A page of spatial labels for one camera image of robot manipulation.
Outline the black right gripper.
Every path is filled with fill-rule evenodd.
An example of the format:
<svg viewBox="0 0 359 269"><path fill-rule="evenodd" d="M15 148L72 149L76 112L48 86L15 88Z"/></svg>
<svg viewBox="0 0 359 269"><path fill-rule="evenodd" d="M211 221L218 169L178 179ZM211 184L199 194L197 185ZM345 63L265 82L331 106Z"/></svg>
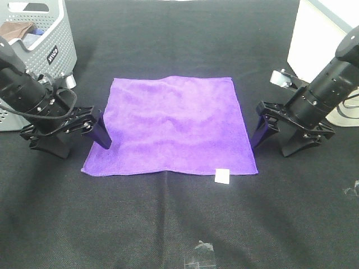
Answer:
<svg viewBox="0 0 359 269"><path fill-rule="evenodd" d="M259 115L257 127L250 139L254 149L272 135L279 132L278 122L282 121L296 129L294 135L282 146L282 154L289 157L299 151L321 145L321 137L330 139L335 135L334 129L324 122L319 122L314 127L305 127L288 114L283 104L261 101L256 107Z"/></svg>

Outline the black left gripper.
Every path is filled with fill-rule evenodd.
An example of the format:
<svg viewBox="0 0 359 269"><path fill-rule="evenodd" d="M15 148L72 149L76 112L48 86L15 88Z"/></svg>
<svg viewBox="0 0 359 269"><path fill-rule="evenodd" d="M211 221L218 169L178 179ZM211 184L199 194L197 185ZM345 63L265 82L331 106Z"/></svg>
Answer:
<svg viewBox="0 0 359 269"><path fill-rule="evenodd" d="M27 113L53 117L53 119L26 118L29 125L20 131L20 136L30 141L30 149L49 153L61 159L69 156L70 148L59 139L59 133L85 131L85 136L104 149L109 149L112 140L105 127L104 113L93 106L88 108L75 107L72 110L60 105L39 105Z"/></svg>

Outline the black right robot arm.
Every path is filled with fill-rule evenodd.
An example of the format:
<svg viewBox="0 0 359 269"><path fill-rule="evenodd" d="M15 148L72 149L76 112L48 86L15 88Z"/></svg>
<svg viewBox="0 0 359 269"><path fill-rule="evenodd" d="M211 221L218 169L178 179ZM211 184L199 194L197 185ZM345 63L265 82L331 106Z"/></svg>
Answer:
<svg viewBox="0 0 359 269"><path fill-rule="evenodd" d="M258 147L279 132L278 122L282 121L296 129L281 148L287 157L319 146L322 138L335 134L324 119L340 103L353 98L352 92L358 88L358 28L343 38L334 58L311 83L283 71L280 75L289 79L289 88L295 93L286 104L259 102L259 121L250 143L252 148Z"/></svg>

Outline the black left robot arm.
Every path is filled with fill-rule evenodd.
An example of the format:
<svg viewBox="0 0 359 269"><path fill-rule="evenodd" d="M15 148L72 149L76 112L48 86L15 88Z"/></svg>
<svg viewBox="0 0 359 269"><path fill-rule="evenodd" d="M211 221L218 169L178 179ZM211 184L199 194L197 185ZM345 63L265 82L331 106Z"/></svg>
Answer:
<svg viewBox="0 0 359 269"><path fill-rule="evenodd" d="M72 74L53 77L35 76L9 43L1 39L1 99L5 110L24 117L29 124L20 136L30 142L30 149L65 159L70 149L58 134L80 131L99 145L108 147L111 139L104 126L103 112L95 106L77 107L77 95L66 86Z"/></svg>

